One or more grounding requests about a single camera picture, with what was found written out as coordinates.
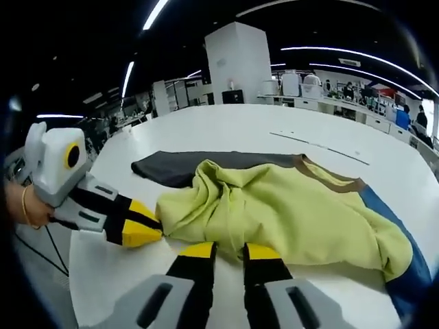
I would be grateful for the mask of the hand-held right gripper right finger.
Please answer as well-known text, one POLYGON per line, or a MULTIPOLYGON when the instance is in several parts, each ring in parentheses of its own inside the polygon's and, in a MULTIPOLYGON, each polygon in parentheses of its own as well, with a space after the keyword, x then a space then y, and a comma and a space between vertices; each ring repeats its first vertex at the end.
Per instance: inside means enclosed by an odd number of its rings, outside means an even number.
POLYGON ((345 328, 340 305, 305 279, 294 278, 270 247, 243 248, 244 305, 251 328, 345 328))

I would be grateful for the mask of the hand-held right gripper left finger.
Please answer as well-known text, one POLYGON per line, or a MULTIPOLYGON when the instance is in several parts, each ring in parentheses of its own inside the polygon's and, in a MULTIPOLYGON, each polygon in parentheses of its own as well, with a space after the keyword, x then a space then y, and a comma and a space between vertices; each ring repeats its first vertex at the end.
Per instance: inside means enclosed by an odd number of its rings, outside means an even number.
POLYGON ((183 249, 167 273, 153 275, 115 304, 112 328, 205 328, 213 304, 217 243, 183 249))

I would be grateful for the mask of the person's left hand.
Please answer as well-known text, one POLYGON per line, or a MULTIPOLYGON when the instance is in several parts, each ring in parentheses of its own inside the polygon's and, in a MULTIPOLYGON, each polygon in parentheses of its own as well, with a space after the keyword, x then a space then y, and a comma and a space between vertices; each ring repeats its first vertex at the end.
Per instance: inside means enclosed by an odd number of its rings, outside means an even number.
POLYGON ((46 226, 54 214, 54 209, 37 196, 33 184, 6 182, 5 198, 9 215, 19 224, 37 229, 46 226))

